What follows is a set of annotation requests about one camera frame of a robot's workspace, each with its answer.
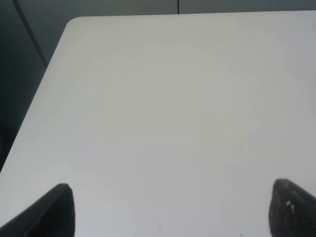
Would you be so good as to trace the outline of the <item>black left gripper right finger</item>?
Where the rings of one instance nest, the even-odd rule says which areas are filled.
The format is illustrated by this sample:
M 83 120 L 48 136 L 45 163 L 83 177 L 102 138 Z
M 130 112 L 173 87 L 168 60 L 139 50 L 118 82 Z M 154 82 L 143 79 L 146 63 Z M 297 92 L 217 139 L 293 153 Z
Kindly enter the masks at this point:
M 269 228 L 273 237 L 314 237 L 316 197 L 289 179 L 276 179 L 269 206 Z

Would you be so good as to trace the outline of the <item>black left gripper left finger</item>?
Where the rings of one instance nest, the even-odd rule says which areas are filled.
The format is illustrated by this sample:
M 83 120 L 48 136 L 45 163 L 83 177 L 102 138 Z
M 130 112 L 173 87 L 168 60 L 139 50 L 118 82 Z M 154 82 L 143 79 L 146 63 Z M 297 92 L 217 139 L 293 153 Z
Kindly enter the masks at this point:
M 2 237 L 73 237 L 76 214 L 68 184 L 58 184 L 0 228 Z

